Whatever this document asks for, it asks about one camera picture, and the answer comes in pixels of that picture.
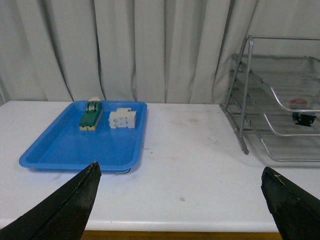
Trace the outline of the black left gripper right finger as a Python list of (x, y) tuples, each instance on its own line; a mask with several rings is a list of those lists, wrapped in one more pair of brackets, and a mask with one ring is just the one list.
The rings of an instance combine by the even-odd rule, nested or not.
[(283, 240), (320, 238), (320, 200), (280, 173), (265, 167), (261, 190)]

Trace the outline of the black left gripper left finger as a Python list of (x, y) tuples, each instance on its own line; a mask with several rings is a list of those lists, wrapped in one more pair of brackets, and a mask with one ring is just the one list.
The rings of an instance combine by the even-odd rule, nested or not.
[(79, 240), (91, 214), (101, 169), (97, 162), (0, 231), (2, 240)]

